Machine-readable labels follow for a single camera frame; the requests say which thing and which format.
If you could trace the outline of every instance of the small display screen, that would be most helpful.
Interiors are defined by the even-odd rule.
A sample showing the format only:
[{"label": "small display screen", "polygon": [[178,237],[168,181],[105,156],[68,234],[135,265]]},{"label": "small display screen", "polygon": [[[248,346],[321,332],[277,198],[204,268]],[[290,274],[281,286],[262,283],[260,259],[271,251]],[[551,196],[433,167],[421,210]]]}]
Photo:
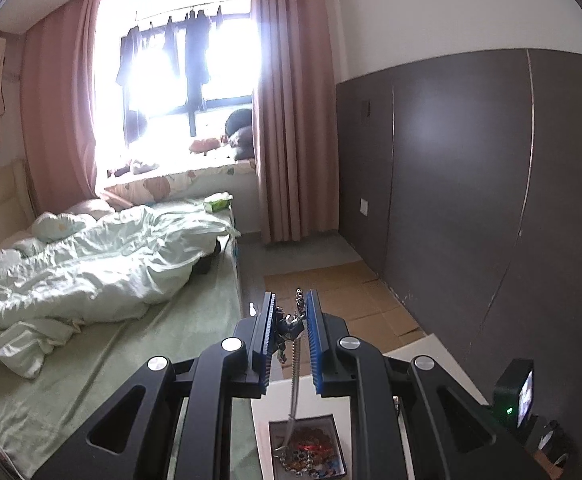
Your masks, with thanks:
[{"label": "small display screen", "polygon": [[522,421],[525,420],[527,412],[531,407],[532,399],[533,399],[533,370],[529,372],[527,380],[525,381],[525,384],[520,392],[520,396],[518,397],[518,427],[520,427]]}]

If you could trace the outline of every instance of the green bed sheet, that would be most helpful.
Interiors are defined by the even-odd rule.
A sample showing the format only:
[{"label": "green bed sheet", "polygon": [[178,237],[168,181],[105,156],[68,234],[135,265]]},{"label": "green bed sheet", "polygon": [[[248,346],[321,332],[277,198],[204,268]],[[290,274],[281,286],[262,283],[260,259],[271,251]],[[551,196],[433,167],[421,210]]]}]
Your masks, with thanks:
[{"label": "green bed sheet", "polygon": [[[0,445],[25,478],[147,359],[186,360],[231,335],[241,316],[235,241],[221,242],[209,273],[140,320],[85,327],[46,358],[36,380],[0,365]],[[231,477],[261,478],[247,399],[233,401]]]}]

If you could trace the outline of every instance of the white wall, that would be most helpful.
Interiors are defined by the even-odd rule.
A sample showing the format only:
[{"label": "white wall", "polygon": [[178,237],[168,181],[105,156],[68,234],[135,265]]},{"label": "white wall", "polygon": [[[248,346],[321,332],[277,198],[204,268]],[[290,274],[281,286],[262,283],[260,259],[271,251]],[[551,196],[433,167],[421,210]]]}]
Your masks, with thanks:
[{"label": "white wall", "polygon": [[342,12],[340,0],[324,0],[329,21],[329,37],[331,38],[331,55],[333,56],[333,75],[336,82],[348,79],[349,67],[345,49],[344,30],[342,28]]},{"label": "white wall", "polygon": [[1,34],[7,40],[2,93],[5,111],[0,123],[0,168],[15,158],[24,158],[24,139],[20,120],[20,71],[24,36]]},{"label": "white wall", "polygon": [[415,60],[492,48],[582,54],[582,10],[575,0],[340,3],[348,68],[340,81]]}]

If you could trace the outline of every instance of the gray wall panel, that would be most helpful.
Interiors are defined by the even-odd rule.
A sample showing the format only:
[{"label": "gray wall panel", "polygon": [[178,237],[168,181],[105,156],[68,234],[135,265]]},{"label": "gray wall panel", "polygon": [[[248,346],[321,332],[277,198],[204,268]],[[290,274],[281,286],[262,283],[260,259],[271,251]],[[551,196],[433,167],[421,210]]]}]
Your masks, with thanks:
[{"label": "gray wall panel", "polygon": [[510,257],[529,170],[523,50],[391,69],[393,196],[385,280],[458,360]]},{"label": "gray wall panel", "polygon": [[[385,265],[393,106],[389,71],[338,85],[340,233],[378,275]],[[360,213],[360,199],[369,215]]]},{"label": "gray wall panel", "polygon": [[533,50],[536,140],[510,271],[466,362],[490,388],[515,356],[536,360],[537,409],[582,448],[582,56]]}]

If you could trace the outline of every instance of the beads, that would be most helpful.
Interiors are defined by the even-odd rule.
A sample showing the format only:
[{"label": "beads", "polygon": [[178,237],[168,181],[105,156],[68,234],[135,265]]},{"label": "beads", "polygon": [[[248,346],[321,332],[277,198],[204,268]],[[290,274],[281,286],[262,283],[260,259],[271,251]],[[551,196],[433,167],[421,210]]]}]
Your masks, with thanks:
[{"label": "beads", "polygon": [[317,480],[336,476],[340,471],[340,459],[330,437],[314,428],[294,431],[279,460],[285,471],[298,477]]}]

